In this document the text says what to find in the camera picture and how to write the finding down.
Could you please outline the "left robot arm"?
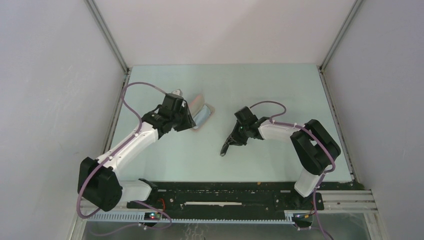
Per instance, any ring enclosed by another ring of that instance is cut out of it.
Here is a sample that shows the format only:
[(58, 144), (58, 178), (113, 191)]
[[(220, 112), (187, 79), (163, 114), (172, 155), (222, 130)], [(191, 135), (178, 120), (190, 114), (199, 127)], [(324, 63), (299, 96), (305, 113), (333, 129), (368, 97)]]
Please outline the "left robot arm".
[(145, 179), (123, 180), (122, 170), (148, 146), (171, 130), (195, 127), (187, 101), (167, 93), (162, 104), (141, 117), (141, 122), (118, 145), (99, 157), (86, 157), (79, 167), (78, 197), (108, 212), (120, 202), (139, 201), (145, 208), (158, 202), (154, 186)]

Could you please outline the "black sunglasses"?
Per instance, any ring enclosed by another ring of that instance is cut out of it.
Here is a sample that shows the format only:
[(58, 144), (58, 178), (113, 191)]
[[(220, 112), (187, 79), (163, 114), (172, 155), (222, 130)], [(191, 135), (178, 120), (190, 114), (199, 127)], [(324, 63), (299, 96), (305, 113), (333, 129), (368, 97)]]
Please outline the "black sunglasses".
[(238, 136), (235, 133), (231, 133), (225, 140), (224, 144), (220, 149), (220, 156), (224, 157), (230, 146), (240, 146)]

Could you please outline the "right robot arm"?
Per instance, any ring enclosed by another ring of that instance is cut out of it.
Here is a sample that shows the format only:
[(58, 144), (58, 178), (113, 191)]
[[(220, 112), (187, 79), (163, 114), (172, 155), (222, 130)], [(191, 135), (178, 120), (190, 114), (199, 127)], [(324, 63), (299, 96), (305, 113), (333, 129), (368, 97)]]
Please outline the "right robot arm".
[(236, 124), (224, 142), (220, 155), (229, 146), (245, 146), (248, 139), (277, 140), (292, 143), (303, 167), (294, 184), (291, 204), (304, 209), (311, 202), (311, 194), (318, 188), (325, 174), (335, 170), (335, 160), (342, 153), (339, 145), (316, 119), (304, 125), (276, 122), (270, 117), (258, 118), (247, 106), (235, 114)]

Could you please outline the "pink glasses case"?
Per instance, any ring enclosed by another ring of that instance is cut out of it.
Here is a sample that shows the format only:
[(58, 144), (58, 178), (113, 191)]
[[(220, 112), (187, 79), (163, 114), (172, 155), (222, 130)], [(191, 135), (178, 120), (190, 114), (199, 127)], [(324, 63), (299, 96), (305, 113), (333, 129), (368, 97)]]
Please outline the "pink glasses case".
[(191, 128), (194, 132), (199, 131), (215, 112), (215, 108), (206, 103), (203, 94), (198, 94), (188, 104), (188, 108), (195, 122), (195, 126)]

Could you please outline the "light blue cleaning cloth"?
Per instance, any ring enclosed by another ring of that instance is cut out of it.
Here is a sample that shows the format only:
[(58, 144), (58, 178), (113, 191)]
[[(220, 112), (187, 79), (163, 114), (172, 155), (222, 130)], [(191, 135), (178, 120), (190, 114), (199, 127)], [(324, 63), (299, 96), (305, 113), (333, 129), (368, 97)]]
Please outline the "light blue cleaning cloth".
[(200, 111), (193, 117), (195, 126), (194, 131), (199, 130), (212, 115), (212, 110), (205, 104)]

